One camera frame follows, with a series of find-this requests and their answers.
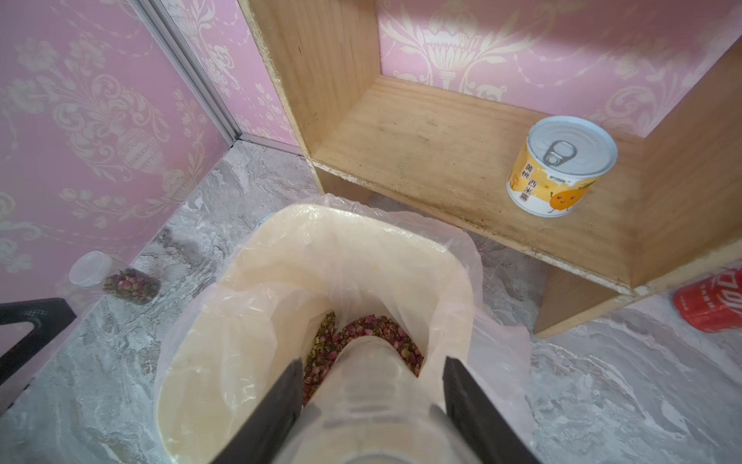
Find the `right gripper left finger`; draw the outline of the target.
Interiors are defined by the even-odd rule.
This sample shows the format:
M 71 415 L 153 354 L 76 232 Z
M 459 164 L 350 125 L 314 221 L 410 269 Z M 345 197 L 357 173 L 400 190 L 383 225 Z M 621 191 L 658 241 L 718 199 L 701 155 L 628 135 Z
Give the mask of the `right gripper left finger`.
M 272 463 L 303 410 L 303 364 L 284 369 L 214 464 Z

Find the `yellow can on shelf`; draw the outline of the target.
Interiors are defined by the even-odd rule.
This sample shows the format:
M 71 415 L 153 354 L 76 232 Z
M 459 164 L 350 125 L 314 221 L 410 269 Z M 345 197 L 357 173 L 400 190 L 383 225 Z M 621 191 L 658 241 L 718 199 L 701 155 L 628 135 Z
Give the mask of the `yellow can on shelf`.
M 617 160 L 618 145 L 601 127 L 577 117 L 548 117 L 529 130 L 506 191 L 532 215 L 564 217 Z

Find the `clear jar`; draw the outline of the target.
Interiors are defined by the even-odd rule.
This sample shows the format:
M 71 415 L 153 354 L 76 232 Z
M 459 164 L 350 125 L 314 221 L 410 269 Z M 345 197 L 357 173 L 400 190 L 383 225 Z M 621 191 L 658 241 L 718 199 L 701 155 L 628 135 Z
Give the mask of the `clear jar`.
M 375 336 L 338 356 L 276 456 L 278 463 L 475 463 L 446 413 Z
M 56 295 L 76 311 L 92 309 L 103 297 L 148 305 L 160 294 L 160 281 L 102 251 L 90 251 L 56 284 Z

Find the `wooden two-tier shelf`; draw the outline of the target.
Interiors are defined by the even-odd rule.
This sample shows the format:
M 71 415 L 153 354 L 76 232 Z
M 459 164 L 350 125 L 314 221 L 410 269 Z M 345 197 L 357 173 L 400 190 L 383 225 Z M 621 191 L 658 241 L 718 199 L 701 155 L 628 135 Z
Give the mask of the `wooden two-tier shelf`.
M 316 183 L 380 193 L 552 270 L 535 323 L 553 336 L 741 263 L 741 48 L 732 46 L 584 206 L 539 220 L 506 178 L 535 111 L 383 77 L 370 1 L 245 1 Z

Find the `beige trash bin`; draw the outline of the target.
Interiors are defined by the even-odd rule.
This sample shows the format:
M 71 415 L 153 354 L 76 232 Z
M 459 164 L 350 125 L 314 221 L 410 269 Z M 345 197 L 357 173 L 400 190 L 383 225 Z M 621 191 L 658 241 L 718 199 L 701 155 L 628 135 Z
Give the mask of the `beige trash bin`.
M 448 356 L 465 358 L 482 307 L 482 263 L 461 229 L 330 194 L 259 225 L 160 348 L 156 422 L 174 463 L 207 463 L 285 367 L 305 359 L 321 320 L 384 315 L 417 344 L 419 385 L 442 403 Z

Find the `red cola can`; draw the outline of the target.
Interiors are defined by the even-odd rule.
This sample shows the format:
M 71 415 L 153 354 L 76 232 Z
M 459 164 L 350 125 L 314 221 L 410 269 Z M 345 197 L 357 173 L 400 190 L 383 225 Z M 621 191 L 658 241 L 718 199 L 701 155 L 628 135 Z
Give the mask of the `red cola can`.
M 705 333 L 741 328 L 741 269 L 684 286 L 672 295 L 683 320 Z

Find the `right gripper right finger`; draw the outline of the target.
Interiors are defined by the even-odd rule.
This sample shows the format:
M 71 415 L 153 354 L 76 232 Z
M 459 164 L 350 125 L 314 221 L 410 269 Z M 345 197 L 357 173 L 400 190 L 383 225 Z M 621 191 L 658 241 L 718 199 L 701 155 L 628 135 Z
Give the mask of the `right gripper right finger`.
M 539 463 L 460 360 L 446 358 L 442 380 L 446 415 L 482 463 Z

